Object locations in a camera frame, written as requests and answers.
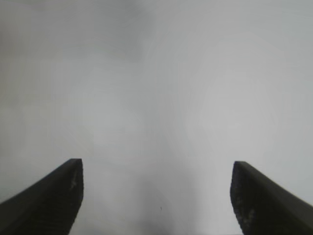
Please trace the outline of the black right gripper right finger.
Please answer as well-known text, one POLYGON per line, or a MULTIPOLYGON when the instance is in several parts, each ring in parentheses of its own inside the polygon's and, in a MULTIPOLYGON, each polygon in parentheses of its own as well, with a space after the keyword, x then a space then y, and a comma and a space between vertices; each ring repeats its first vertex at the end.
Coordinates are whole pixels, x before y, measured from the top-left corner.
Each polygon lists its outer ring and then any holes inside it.
POLYGON ((247 162, 234 162, 230 200, 245 235, 313 233, 313 207, 247 162))

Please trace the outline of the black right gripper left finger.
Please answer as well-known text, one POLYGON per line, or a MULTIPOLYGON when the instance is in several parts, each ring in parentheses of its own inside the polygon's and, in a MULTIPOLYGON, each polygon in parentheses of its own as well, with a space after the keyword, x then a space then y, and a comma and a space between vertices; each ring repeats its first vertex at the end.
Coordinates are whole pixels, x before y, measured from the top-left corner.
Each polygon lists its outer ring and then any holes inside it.
POLYGON ((68 235, 83 197, 83 161, 69 159, 0 204, 0 233, 68 235))

